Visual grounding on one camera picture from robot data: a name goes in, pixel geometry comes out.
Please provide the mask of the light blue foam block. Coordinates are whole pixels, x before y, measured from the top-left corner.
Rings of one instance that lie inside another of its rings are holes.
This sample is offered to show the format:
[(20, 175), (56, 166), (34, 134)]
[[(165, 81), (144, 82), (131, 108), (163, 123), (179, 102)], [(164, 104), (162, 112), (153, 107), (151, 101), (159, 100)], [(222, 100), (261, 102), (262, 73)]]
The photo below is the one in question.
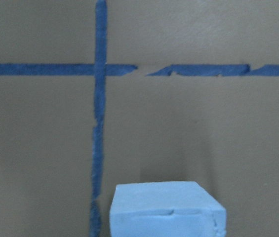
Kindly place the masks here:
[(119, 184), (110, 208), (113, 237), (224, 237), (226, 209), (196, 182)]

